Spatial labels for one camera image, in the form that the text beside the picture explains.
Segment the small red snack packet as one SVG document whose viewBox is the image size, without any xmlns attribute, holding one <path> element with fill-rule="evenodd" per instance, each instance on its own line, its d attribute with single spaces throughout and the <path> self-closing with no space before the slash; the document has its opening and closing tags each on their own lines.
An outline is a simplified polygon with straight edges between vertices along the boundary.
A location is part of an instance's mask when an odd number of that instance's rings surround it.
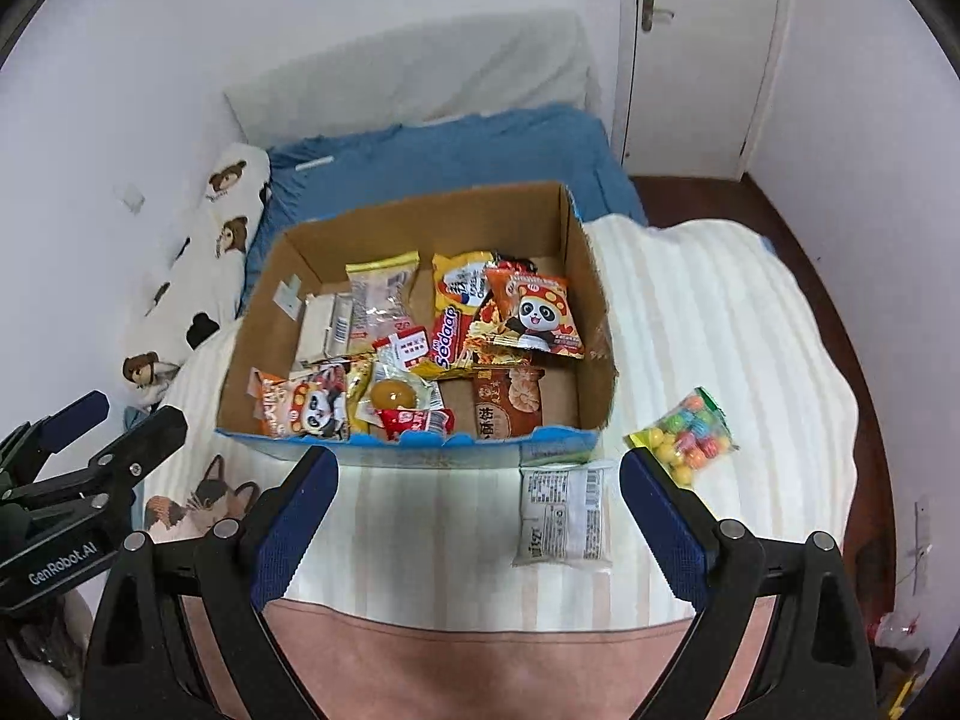
<svg viewBox="0 0 960 720">
<path fill-rule="evenodd" d="M 377 411 L 381 419 L 382 431 L 387 439 L 398 440 L 407 433 L 423 433 L 445 439 L 454 431 L 454 413 L 448 408 L 432 410 L 409 410 L 409 408 L 389 408 Z"/>
</svg>

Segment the grey white headboard cushion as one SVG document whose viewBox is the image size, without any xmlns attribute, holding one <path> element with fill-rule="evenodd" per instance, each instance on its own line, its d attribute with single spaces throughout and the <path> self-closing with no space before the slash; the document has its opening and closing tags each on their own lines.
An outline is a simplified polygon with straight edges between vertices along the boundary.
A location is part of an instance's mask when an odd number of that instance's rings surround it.
<svg viewBox="0 0 960 720">
<path fill-rule="evenodd" d="M 566 10 L 391 29 L 291 60 L 224 96 L 260 148 L 547 104 L 601 109 L 583 23 Z"/>
</svg>

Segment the bear print long pillow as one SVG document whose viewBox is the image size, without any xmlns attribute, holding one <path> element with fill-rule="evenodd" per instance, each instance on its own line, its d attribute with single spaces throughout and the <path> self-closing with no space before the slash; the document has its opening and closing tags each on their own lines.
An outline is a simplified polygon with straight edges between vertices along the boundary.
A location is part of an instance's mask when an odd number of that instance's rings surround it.
<svg viewBox="0 0 960 720">
<path fill-rule="evenodd" d="M 206 179 L 171 263 L 125 335 L 121 376 L 137 405 L 158 403 L 195 349 L 235 320 L 245 259 L 268 202 L 268 154 L 229 145 Z"/>
</svg>

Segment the yellow panda snack pack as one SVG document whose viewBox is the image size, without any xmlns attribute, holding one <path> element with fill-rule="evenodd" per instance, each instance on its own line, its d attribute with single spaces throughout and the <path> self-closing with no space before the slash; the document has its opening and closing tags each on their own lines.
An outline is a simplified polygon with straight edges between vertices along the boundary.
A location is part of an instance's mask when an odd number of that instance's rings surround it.
<svg viewBox="0 0 960 720">
<path fill-rule="evenodd" d="M 358 406 L 368 390 L 373 375 L 374 356 L 354 355 L 348 358 L 350 371 L 347 372 L 347 418 L 350 434 L 368 434 L 368 423 L 358 416 Z"/>
</svg>

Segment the yellow red instant noodle pack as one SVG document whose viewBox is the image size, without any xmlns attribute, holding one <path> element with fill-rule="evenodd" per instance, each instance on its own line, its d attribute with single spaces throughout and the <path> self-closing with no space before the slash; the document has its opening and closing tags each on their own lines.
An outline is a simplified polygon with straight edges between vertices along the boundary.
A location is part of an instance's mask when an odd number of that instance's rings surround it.
<svg viewBox="0 0 960 720">
<path fill-rule="evenodd" d="M 535 273 L 527 259 L 475 250 L 465 254 L 434 254 L 434 320 L 427 372 L 430 379 L 469 377 L 478 367 L 527 366 L 526 351 L 494 346 L 500 327 L 500 307 L 488 282 L 489 268 Z"/>
</svg>

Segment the blue bed sheet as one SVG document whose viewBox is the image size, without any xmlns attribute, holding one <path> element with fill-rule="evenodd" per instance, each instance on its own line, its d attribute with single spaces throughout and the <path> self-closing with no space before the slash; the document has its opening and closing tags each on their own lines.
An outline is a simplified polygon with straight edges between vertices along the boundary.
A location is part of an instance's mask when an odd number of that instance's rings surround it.
<svg viewBox="0 0 960 720">
<path fill-rule="evenodd" d="M 331 154 L 332 164 L 295 171 L 299 163 Z M 647 223 L 640 195 L 613 158 L 602 122 L 566 104 L 342 137 L 316 135 L 274 146 L 268 159 L 270 202 L 245 259 L 241 307 L 249 304 L 280 232 L 405 197 L 558 182 L 571 192 L 583 221 L 623 215 Z"/>
</svg>

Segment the white green snack pack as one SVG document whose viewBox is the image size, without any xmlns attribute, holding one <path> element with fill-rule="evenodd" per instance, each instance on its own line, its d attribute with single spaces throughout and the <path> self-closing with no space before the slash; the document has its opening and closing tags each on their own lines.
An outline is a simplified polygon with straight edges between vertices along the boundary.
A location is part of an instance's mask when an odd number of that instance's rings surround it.
<svg viewBox="0 0 960 720">
<path fill-rule="evenodd" d="M 516 567 L 612 569 L 608 491 L 617 463 L 560 455 L 519 470 Z"/>
</svg>

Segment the pink bread yellow pack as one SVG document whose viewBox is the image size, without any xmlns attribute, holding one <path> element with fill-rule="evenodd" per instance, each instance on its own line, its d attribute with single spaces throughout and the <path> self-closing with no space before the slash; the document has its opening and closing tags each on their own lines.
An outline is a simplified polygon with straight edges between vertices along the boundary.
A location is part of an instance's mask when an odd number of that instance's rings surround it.
<svg viewBox="0 0 960 720">
<path fill-rule="evenodd" d="M 388 259 L 345 266 L 352 290 L 350 353 L 364 353 L 376 341 L 412 327 L 410 294 L 420 254 L 416 250 Z"/>
</svg>

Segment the pale orange panda snack pack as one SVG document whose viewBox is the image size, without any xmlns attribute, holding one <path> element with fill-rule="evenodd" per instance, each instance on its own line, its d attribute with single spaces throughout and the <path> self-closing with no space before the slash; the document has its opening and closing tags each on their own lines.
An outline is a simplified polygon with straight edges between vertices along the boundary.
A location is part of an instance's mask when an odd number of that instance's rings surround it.
<svg viewBox="0 0 960 720">
<path fill-rule="evenodd" d="M 272 439 L 312 437 L 345 440 L 348 426 L 347 361 L 334 359 L 293 372 L 286 379 L 254 369 L 249 394 L 254 418 Z"/>
</svg>

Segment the brown cardboard box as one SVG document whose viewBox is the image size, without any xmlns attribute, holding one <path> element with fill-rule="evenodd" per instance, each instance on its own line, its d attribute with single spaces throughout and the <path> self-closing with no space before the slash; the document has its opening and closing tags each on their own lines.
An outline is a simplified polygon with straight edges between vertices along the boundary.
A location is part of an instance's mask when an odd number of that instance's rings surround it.
<svg viewBox="0 0 960 720">
<path fill-rule="evenodd" d="M 221 390 L 218 433 L 264 454 L 296 460 L 309 439 L 272 439 L 262 431 L 256 374 L 290 374 L 301 332 L 295 301 L 309 294 L 342 293 L 347 268 L 415 250 L 423 257 L 412 286 L 412 316 L 433 321 L 433 255 L 491 250 L 532 260 L 568 282 L 574 323 L 586 347 L 583 359 L 540 356 L 542 424 L 524 437 L 480 436 L 470 383 L 446 380 L 444 405 L 455 431 L 386 439 L 382 431 L 337 442 L 343 465 L 421 468 L 509 468 L 563 455 L 594 452 L 612 413 L 617 367 L 607 321 L 607 301 L 590 242 L 574 200 L 560 184 L 495 185 L 462 192 L 410 197 L 365 206 L 330 220 L 309 221 L 280 232 L 245 306 L 235 351 Z"/>
</svg>

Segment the white wafer snack pack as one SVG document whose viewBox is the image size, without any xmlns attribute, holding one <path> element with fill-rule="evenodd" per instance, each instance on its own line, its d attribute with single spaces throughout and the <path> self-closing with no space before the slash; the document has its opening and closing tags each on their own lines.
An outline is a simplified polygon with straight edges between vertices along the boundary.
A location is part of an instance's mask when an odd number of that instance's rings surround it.
<svg viewBox="0 0 960 720">
<path fill-rule="evenodd" d="M 353 296 L 317 294 L 306 299 L 293 369 L 302 371 L 327 359 L 343 358 L 350 346 Z"/>
</svg>

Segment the orange jelly cup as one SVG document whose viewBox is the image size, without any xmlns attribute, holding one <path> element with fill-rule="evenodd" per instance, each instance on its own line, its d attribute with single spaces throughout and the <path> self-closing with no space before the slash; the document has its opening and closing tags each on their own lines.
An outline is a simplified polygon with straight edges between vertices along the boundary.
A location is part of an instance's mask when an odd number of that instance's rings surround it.
<svg viewBox="0 0 960 720">
<path fill-rule="evenodd" d="M 366 424 L 381 427 L 381 411 L 428 411 L 443 406 L 438 383 L 422 379 L 410 371 L 376 366 L 368 388 L 359 399 L 356 417 Z"/>
</svg>

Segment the brown shrimp snack pack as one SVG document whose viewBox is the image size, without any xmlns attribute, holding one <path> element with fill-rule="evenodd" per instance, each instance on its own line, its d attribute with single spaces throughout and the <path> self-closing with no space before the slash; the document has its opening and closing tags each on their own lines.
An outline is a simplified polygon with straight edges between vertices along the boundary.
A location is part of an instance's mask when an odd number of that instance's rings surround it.
<svg viewBox="0 0 960 720">
<path fill-rule="evenodd" d="M 542 367 L 514 366 L 480 369 L 473 376 L 477 437 L 514 439 L 542 426 Z"/>
</svg>

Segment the white stick on bed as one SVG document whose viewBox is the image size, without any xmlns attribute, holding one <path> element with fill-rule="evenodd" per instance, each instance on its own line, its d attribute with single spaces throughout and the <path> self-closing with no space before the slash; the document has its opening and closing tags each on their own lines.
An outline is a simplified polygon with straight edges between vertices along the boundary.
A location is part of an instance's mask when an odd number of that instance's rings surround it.
<svg viewBox="0 0 960 720">
<path fill-rule="evenodd" d="M 334 156 L 322 156 L 322 158 L 316 158 L 311 161 L 304 161 L 304 163 L 299 163 L 295 166 L 296 172 L 309 171 L 309 169 L 314 169 L 314 167 L 327 166 L 327 164 L 332 164 L 334 162 Z"/>
</svg>

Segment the colourful candy ball bag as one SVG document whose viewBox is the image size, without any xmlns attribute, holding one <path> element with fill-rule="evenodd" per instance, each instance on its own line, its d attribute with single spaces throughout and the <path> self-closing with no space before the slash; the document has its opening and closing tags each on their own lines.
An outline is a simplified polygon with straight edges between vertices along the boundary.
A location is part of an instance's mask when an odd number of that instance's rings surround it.
<svg viewBox="0 0 960 720">
<path fill-rule="evenodd" d="M 703 387 L 693 388 L 672 410 L 626 434 L 628 449 L 647 450 L 677 486 L 693 488 L 706 466 L 737 450 L 724 411 Z"/>
</svg>

